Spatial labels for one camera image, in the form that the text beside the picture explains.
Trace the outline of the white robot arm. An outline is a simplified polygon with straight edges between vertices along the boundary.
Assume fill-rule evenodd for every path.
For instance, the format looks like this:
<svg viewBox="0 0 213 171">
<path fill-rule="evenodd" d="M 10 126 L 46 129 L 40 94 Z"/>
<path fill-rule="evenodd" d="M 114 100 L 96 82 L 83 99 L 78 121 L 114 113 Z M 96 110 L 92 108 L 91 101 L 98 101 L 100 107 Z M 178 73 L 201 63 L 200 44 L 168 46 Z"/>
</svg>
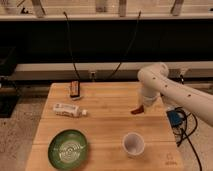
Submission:
<svg viewBox="0 0 213 171">
<path fill-rule="evenodd" d="M 137 77 L 142 84 L 139 97 L 143 104 L 153 104 L 161 93 L 213 127 L 213 95 L 172 81 L 168 74 L 169 69 L 162 62 L 139 70 Z"/>
</svg>

